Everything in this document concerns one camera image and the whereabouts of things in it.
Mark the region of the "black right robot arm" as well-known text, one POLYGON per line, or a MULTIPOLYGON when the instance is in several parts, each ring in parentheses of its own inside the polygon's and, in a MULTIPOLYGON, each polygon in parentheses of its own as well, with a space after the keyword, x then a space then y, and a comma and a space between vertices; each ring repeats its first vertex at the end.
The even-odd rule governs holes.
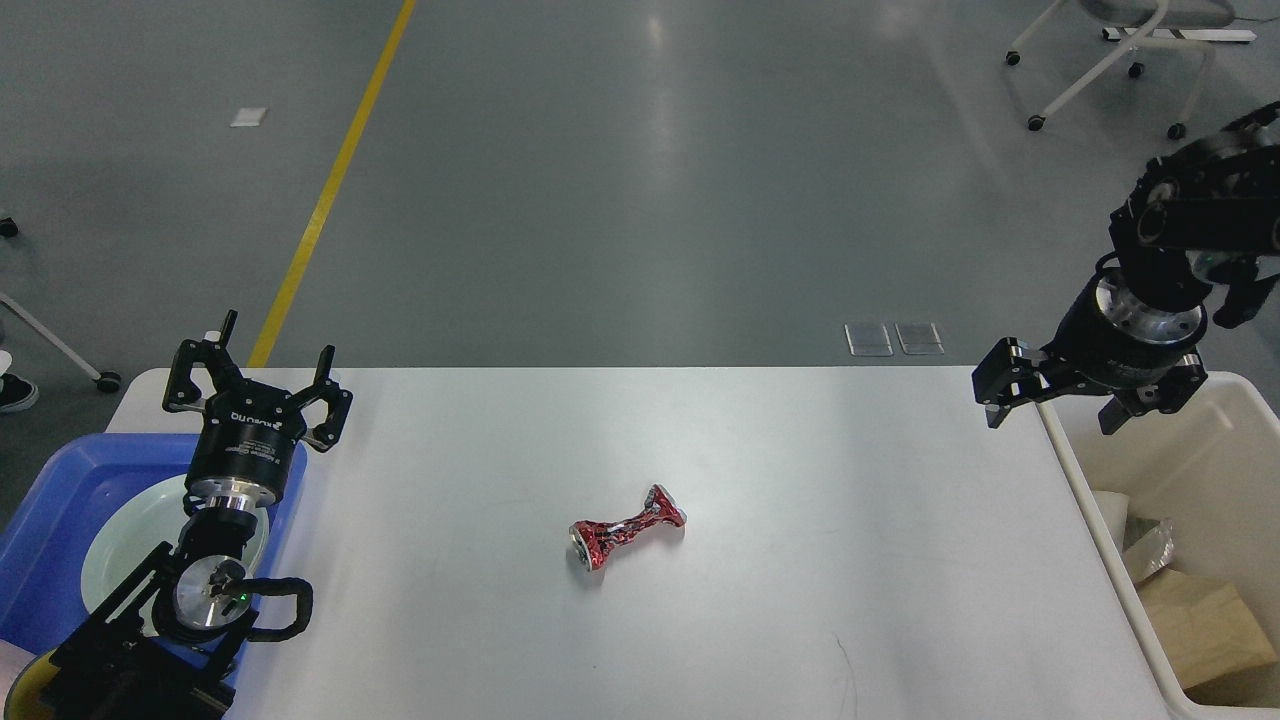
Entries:
POLYGON ((1112 243, 1052 340, 1000 340, 972 373, 989 428, 1027 404, 1101 396, 1102 433, 1175 414, 1207 380, 1211 325, 1253 320, 1277 287, 1277 104, 1147 163, 1110 214, 1112 243))

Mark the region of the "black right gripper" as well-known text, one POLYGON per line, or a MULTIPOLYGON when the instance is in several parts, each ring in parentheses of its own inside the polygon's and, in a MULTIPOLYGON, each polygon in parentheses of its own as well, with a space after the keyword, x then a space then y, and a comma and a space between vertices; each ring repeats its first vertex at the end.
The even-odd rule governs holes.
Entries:
POLYGON ((1203 306, 1167 311, 1142 301, 1120 270, 1093 274, 1043 348, 1015 337, 996 342, 975 365, 972 388, 989 429, 1027 404, 1114 388, 1098 411, 1114 436, 1149 413, 1180 413, 1207 380, 1197 343, 1207 332, 1203 306))

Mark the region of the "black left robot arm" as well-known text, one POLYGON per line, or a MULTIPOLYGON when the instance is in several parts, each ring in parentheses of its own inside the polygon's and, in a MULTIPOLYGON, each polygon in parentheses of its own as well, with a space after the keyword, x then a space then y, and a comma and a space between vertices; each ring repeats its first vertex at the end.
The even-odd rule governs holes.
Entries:
POLYGON ((333 378, 330 345, 303 388, 250 379, 228 350, 236 320, 229 311, 219 331, 175 350, 163 409, 201 419, 186 524, 49 655, 52 674, 35 701, 54 719, 221 719, 241 648, 289 641, 310 624, 312 585, 260 577, 246 550, 259 514, 285 498, 300 446, 326 452, 339 442, 353 395, 333 378))

